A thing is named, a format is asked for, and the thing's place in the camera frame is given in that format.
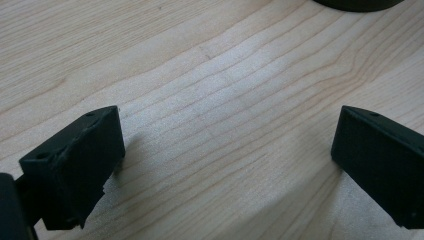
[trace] table surface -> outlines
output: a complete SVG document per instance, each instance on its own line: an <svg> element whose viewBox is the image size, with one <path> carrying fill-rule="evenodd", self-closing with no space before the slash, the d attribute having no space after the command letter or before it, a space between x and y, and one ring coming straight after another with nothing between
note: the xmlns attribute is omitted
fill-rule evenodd
<svg viewBox="0 0 424 240"><path fill-rule="evenodd" d="M118 105L127 156L40 239L423 239L331 160L342 105L424 133L424 1L2 1L0 171Z"/></svg>

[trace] black plastic part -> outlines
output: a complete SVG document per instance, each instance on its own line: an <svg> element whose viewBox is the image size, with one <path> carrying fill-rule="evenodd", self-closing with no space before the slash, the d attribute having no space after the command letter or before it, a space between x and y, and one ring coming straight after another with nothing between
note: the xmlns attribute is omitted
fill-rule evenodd
<svg viewBox="0 0 424 240"><path fill-rule="evenodd" d="M397 225L424 228L424 136L343 106L331 155Z"/></svg>
<svg viewBox="0 0 424 240"><path fill-rule="evenodd" d="M327 7L348 12L375 12L391 8L403 0L314 0Z"/></svg>
<svg viewBox="0 0 424 240"><path fill-rule="evenodd" d="M41 217L48 230L83 228L124 155L116 106L85 114L28 153L17 182L30 224Z"/></svg>
<svg viewBox="0 0 424 240"><path fill-rule="evenodd" d="M27 223L15 182L6 173L0 173L0 239L37 239L34 228Z"/></svg>

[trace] black plastic block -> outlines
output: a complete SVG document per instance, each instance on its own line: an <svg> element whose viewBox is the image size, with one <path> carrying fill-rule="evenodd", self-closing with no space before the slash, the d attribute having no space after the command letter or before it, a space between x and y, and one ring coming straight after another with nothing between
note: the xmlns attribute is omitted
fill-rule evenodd
<svg viewBox="0 0 424 240"><path fill-rule="evenodd" d="M24 156L19 162L25 183L39 191L46 228L84 227L124 155L119 113L112 106L85 114Z"/></svg>
<svg viewBox="0 0 424 240"><path fill-rule="evenodd" d="M424 136L343 106L331 155L399 226L424 227Z"/></svg>

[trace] black circular object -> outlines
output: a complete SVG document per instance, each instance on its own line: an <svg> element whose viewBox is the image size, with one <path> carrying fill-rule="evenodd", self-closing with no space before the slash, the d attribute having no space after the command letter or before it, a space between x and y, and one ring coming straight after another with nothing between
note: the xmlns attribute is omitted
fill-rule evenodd
<svg viewBox="0 0 424 240"><path fill-rule="evenodd" d="M348 12L375 12L384 10L403 0L314 0L327 7Z"/></svg>

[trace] small hole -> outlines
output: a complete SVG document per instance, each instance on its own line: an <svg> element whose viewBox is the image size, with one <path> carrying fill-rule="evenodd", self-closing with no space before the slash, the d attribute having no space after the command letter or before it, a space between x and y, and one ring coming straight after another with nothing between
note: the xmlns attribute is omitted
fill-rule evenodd
<svg viewBox="0 0 424 240"><path fill-rule="evenodd" d="M50 153L44 152L44 153L37 154L37 156L35 156L35 157L37 159L44 159L44 158L48 157L49 155L50 155Z"/></svg>

